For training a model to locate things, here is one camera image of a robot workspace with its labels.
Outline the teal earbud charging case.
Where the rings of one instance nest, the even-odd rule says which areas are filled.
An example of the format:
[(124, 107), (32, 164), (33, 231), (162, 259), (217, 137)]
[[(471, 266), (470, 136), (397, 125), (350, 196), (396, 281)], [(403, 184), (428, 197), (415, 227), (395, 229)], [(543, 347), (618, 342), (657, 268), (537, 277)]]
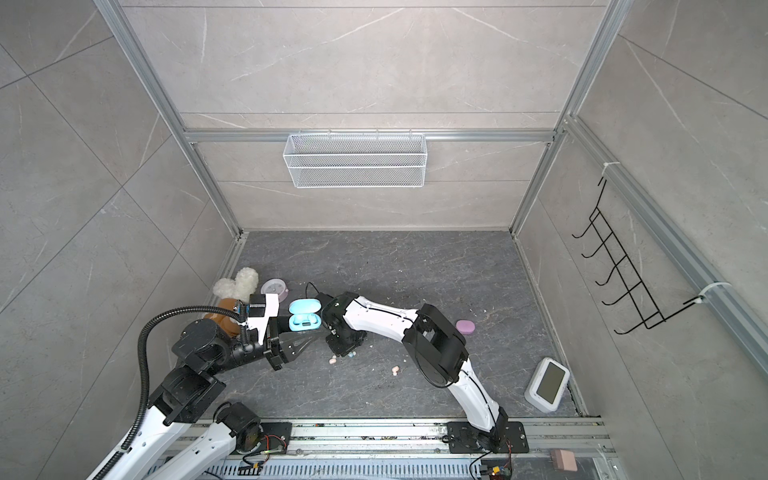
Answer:
[(322, 325), (321, 302), (315, 298), (294, 300), (289, 305), (289, 329), (293, 332), (316, 330)]

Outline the pink earbud charging case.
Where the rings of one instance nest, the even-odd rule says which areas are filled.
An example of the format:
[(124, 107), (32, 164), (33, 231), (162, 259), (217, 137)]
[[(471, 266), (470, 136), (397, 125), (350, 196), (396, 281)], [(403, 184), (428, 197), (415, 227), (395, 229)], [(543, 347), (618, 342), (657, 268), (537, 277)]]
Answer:
[(476, 324), (471, 320), (461, 319), (455, 323), (455, 328), (462, 335), (471, 335), (476, 331)]

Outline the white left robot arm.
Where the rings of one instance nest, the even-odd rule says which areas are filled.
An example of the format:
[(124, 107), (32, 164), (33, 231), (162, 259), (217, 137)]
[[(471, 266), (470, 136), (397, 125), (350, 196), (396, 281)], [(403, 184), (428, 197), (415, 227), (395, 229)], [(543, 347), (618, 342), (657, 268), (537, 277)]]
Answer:
[(304, 321), (271, 318), (266, 324), (265, 340), (259, 343), (256, 330), (231, 336), (210, 318), (196, 320), (172, 347), (178, 365), (151, 389), (146, 350), (156, 325), (149, 322), (139, 337), (142, 392), (137, 417), (121, 442), (91, 473), (93, 479), (194, 479), (233, 451), (258, 449), (266, 437), (260, 418), (240, 402), (225, 402), (216, 410), (213, 423), (191, 446), (156, 472), (150, 470), (223, 392), (225, 385), (217, 379), (218, 373), (262, 359), (279, 369), (299, 353), (296, 347), (283, 346), (281, 335), (305, 334), (320, 328), (316, 316)]

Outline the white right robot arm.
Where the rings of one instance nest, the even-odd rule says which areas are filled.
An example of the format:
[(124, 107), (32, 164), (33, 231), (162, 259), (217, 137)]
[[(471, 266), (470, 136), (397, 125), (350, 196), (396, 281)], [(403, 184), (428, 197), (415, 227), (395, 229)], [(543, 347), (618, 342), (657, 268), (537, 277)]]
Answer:
[(336, 355), (351, 353), (369, 333), (400, 343), (427, 383), (453, 395), (481, 449), (505, 446), (508, 415), (476, 375), (464, 335), (435, 306), (396, 308), (352, 292), (336, 297), (318, 293), (315, 298), (329, 330), (326, 342)]

